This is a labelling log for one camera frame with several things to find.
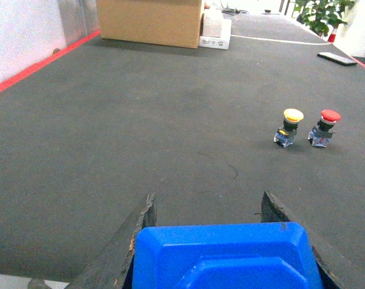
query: smartphone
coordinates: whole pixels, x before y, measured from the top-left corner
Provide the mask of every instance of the smartphone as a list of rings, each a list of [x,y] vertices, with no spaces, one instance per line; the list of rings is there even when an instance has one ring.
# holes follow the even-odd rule
[[[322,57],[324,59],[333,61],[335,63],[344,65],[344,66],[350,66],[350,65],[357,65],[357,62],[346,57],[342,57],[330,52],[320,52],[317,54],[317,56]]]

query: table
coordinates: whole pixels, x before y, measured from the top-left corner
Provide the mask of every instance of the table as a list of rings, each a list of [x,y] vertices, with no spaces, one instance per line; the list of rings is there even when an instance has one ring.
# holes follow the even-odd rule
[[[1,273],[71,280],[145,193],[158,225],[194,225],[259,222],[265,190],[365,271],[365,69],[284,16],[232,21],[252,38],[228,51],[96,37],[0,93]],[[326,108],[342,120],[312,148]]]

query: cardboard box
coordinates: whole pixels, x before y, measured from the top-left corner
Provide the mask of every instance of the cardboard box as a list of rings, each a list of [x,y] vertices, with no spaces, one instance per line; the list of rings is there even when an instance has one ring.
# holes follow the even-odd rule
[[[202,0],[97,0],[101,36],[197,48]]]
[[[221,10],[205,9],[202,24],[202,36],[221,37],[223,20],[224,17]]]
[[[224,19],[221,37],[200,36],[199,46],[227,50],[229,48],[229,41],[231,40],[231,28],[232,20]]]

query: white box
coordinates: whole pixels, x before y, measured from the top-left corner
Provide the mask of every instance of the white box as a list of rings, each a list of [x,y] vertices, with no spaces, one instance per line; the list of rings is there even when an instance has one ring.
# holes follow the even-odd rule
[[[231,39],[231,28],[232,20],[224,19],[221,37],[200,36],[199,46],[227,50],[229,47],[229,40]]]
[[[207,37],[221,37],[223,20],[224,17],[221,10],[205,9],[202,35]]]

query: transparent button base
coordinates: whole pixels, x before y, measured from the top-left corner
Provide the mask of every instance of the transparent button base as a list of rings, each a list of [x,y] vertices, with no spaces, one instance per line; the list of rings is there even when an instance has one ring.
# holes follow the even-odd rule
[[[318,148],[327,148],[328,144],[331,141],[331,138],[327,137],[317,137],[316,129],[312,129],[308,134],[308,140],[313,146],[317,146]]]
[[[287,146],[292,145],[294,139],[295,139],[294,135],[288,137],[284,134],[281,134],[280,132],[277,132],[273,137],[273,141],[278,145],[280,145],[282,148],[286,148]]]

